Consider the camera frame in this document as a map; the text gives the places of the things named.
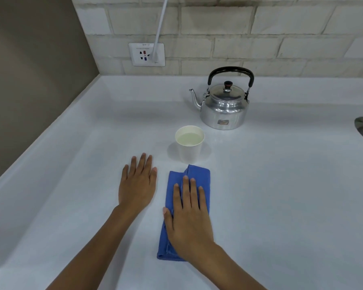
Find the person's left hand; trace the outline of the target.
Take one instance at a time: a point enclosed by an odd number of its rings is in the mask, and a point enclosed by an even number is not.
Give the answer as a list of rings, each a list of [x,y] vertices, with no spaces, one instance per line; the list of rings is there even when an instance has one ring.
[[[118,204],[119,206],[133,209],[141,212],[147,207],[155,192],[150,190],[150,171],[154,167],[152,165],[152,155],[146,154],[146,176],[138,179],[139,160],[136,156],[131,158],[129,165],[128,179],[125,185],[122,185],[122,176],[118,188]]]

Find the person's right hand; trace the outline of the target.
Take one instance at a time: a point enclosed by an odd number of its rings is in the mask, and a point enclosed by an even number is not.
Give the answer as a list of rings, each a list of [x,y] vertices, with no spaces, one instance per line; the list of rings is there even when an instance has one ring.
[[[183,209],[182,188],[178,184],[173,187],[173,234],[168,235],[168,239],[177,254],[184,245],[194,242],[214,242],[209,212],[207,216],[200,212],[196,180],[194,178],[189,180],[191,184],[191,210]]]

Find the blue cloth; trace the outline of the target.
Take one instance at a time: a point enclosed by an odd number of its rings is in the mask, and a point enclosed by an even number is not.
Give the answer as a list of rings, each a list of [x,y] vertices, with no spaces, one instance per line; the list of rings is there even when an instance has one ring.
[[[210,211],[210,170],[195,165],[188,165],[184,172],[169,172],[166,188],[165,207],[169,209],[171,215],[173,216],[173,187],[176,183],[178,183],[180,188],[182,188],[183,177],[185,175],[189,179],[194,178],[196,180],[197,187],[201,186],[204,189],[207,209]],[[163,224],[161,229],[157,259],[166,261],[184,261],[184,259],[179,257],[170,243],[165,224]]]

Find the person's left forearm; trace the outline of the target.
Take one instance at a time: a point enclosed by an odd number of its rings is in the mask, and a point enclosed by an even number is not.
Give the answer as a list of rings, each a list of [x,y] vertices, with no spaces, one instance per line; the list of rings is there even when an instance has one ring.
[[[116,206],[46,290],[97,290],[127,230],[144,209],[133,203]]]

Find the person's right forearm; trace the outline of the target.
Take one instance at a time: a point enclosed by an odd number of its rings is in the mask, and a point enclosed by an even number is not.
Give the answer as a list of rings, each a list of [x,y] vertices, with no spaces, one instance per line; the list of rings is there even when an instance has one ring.
[[[178,254],[219,290],[267,290],[213,241],[184,245]]]

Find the white paper cup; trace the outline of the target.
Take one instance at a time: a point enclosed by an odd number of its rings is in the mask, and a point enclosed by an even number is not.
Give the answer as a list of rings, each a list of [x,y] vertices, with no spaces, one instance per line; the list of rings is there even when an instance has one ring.
[[[188,132],[198,133],[205,136],[203,130],[198,126],[188,125],[188,126],[183,126],[176,131],[175,141],[178,135]],[[198,160],[203,142],[197,146],[182,146],[177,142],[176,144],[179,152],[179,158],[183,163],[193,164]]]

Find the water in cup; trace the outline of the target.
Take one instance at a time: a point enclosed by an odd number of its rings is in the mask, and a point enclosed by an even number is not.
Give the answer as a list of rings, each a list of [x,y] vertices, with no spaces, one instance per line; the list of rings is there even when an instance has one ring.
[[[176,137],[176,142],[182,146],[197,146],[204,140],[204,135],[188,132]]]

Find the silver metal kettle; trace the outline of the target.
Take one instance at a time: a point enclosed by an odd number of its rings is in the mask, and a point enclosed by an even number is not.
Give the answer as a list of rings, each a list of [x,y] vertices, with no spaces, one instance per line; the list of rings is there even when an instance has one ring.
[[[243,100],[237,102],[224,102],[214,99],[209,94],[209,88],[211,87],[212,79],[215,75],[221,73],[241,73],[247,75],[250,80],[248,82],[248,88],[245,91],[246,97]],[[191,88],[189,91],[192,94],[192,101],[194,105],[200,111],[200,118],[203,123],[211,128],[218,130],[233,130],[240,127],[244,121],[249,107],[248,95],[251,87],[253,86],[255,77],[251,70],[239,66],[225,66],[214,69],[208,76],[208,88],[203,94],[201,102],[198,101],[198,96]]]

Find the silver kettle lid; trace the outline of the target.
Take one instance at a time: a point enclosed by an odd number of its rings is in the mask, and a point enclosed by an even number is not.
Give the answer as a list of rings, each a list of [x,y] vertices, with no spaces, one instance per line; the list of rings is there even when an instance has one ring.
[[[214,99],[224,102],[237,102],[246,97],[246,92],[242,88],[234,86],[231,81],[210,87],[209,94]]]

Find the white wall socket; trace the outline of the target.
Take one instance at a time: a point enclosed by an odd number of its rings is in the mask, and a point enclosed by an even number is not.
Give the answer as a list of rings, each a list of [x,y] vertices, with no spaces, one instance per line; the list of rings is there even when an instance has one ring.
[[[133,66],[139,67],[165,67],[165,47],[158,43],[154,53],[154,43],[129,43],[130,56]]]

